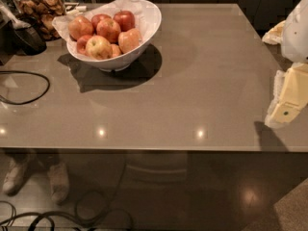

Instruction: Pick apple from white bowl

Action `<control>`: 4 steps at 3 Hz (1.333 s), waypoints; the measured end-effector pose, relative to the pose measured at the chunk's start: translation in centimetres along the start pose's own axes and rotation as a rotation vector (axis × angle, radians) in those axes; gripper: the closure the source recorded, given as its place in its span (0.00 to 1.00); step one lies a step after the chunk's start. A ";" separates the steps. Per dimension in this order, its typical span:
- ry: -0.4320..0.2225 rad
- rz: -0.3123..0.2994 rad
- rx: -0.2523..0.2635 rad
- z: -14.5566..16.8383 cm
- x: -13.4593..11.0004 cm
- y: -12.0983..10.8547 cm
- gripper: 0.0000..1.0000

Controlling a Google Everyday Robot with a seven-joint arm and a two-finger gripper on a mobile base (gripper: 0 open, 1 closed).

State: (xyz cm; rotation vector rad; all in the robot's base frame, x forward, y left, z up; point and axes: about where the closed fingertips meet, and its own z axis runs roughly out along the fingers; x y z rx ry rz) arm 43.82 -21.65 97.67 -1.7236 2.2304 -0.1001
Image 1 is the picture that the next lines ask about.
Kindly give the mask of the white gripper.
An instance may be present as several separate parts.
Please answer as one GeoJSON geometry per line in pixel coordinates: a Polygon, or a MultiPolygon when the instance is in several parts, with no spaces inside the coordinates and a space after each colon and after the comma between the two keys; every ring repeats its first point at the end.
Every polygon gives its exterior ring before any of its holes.
{"type": "Polygon", "coordinates": [[[286,71],[274,77],[273,99],[265,124],[277,129],[290,124],[308,105],[308,0],[300,0],[293,11],[267,31],[262,42],[281,44],[284,58],[293,62],[286,71]]]}

